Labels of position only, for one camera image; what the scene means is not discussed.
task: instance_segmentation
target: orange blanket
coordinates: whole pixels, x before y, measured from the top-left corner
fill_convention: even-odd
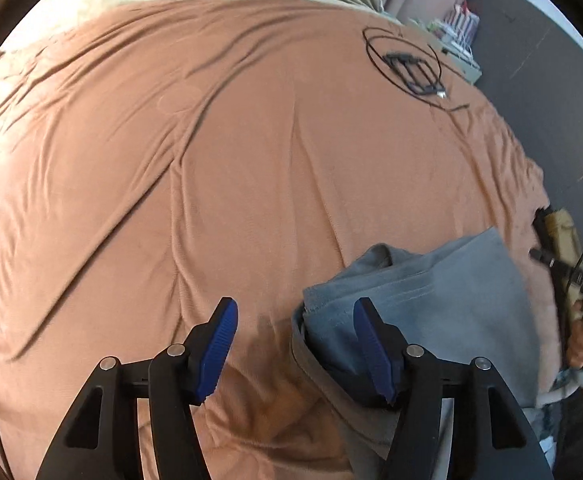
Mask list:
[[[221,296],[238,333],[194,414],[212,478],[350,478],[289,358],[290,314],[377,242],[427,252],[496,226],[551,384],[553,294],[526,255],[541,171],[448,67],[443,104],[466,110],[390,85],[368,25],[400,31],[305,0],[170,0],[0,60],[0,429],[18,480],[100,358],[154,356]],[[146,406],[139,424],[155,479]]]

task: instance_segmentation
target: metal pin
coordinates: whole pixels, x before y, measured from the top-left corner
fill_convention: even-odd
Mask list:
[[[116,358],[115,357],[105,357],[100,362],[101,370],[111,370],[116,366]]]
[[[180,343],[176,343],[171,345],[168,348],[168,355],[172,357],[178,357],[179,355],[183,355],[185,353],[185,346],[181,345]]]
[[[477,357],[474,364],[476,368],[480,368],[481,370],[489,370],[491,368],[491,361],[486,357]]]
[[[425,355],[425,350],[422,346],[419,345],[409,345],[407,347],[407,354],[411,355],[412,357],[422,357]]]

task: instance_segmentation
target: folded garment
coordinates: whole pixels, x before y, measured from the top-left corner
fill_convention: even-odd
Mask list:
[[[370,297],[383,321],[398,326],[408,342],[439,358],[469,363],[488,357],[518,402],[534,404],[539,338],[523,280],[493,228],[428,254],[375,245],[303,296],[292,317],[291,353],[335,411],[356,478],[378,478],[399,418],[374,408],[379,396],[353,329],[353,304],[361,296]],[[542,418],[525,411],[530,421]],[[453,401],[445,399],[434,479],[447,476],[452,429]]]
[[[353,304],[361,296],[410,343],[441,359],[488,357],[522,406],[535,403],[539,338],[523,279],[493,228],[428,254],[375,245],[303,296],[309,348],[365,406],[375,405],[377,394],[353,330]]]

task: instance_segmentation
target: blue gripper pad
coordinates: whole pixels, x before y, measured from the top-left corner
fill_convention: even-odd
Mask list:
[[[231,298],[228,300],[200,361],[200,376],[194,392],[198,403],[203,402],[216,389],[238,328],[238,305]]]
[[[353,329],[358,337],[358,343],[361,346],[376,391],[385,397],[388,403],[392,404],[396,399],[393,374],[396,372],[399,375],[402,372],[403,364],[396,362],[394,366],[392,365],[361,300],[357,300],[353,304]]]

